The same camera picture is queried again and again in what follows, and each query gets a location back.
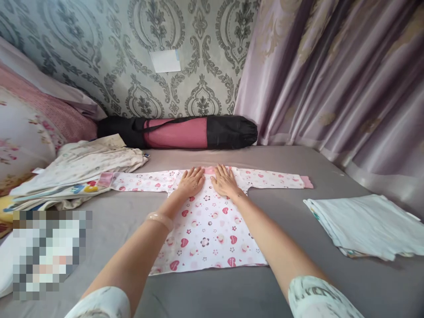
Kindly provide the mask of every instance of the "bed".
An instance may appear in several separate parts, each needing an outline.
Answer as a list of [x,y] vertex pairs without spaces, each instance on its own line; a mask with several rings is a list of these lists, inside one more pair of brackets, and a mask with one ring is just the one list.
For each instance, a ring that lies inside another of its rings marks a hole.
[[[236,151],[150,150],[137,172],[224,163],[235,167],[307,175],[315,189],[250,189],[270,215],[328,275],[365,317],[424,316],[424,257],[395,262],[349,259],[334,247],[303,199],[356,197],[369,192],[322,155],[301,146],[250,147]],[[111,191],[83,204],[93,211],[85,260],[42,301],[0,299],[2,318],[64,317],[102,267],[159,207],[165,193]],[[135,317],[292,317],[268,267],[208,269],[150,277]]]

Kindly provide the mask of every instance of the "white patterned sleeve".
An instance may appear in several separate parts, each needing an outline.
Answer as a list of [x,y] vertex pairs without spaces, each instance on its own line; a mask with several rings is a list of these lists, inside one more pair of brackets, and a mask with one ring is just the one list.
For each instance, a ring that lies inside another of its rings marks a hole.
[[130,318],[127,295],[118,287],[103,287],[80,300],[65,318]]
[[239,169],[240,178],[245,187],[258,189],[304,189],[305,183],[298,174],[286,174],[282,172]]
[[314,276],[294,278],[288,300],[294,318],[363,318],[337,288]]
[[177,188],[178,183],[175,182],[181,179],[180,175],[179,170],[138,174],[105,172],[101,174],[98,184],[116,191],[172,192]]

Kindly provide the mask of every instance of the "clear bangle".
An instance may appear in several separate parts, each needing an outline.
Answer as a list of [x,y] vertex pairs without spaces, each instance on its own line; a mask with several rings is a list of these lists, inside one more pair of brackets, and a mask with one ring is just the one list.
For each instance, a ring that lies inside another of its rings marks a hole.
[[154,220],[162,223],[168,228],[169,232],[174,229],[174,222],[169,217],[163,214],[159,214],[156,212],[149,213],[147,214],[146,220]]

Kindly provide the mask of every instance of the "folded clothes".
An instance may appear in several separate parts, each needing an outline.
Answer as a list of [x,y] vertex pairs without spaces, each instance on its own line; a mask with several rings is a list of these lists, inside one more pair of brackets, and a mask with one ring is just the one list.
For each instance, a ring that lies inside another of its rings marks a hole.
[[126,148],[117,135],[67,144],[44,171],[11,191],[17,196],[5,211],[44,210],[52,205],[73,209],[91,197],[110,191],[99,186],[103,172],[133,172],[147,162],[140,149]]
[[424,255],[424,224],[385,196],[303,202],[345,256]]

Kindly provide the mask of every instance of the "wallpaper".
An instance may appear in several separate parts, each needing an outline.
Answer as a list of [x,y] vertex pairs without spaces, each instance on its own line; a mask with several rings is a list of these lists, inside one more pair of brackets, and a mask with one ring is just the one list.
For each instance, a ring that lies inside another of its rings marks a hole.
[[[231,114],[260,1],[0,0],[0,35],[109,114]],[[149,52],[177,49],[181,72]]]

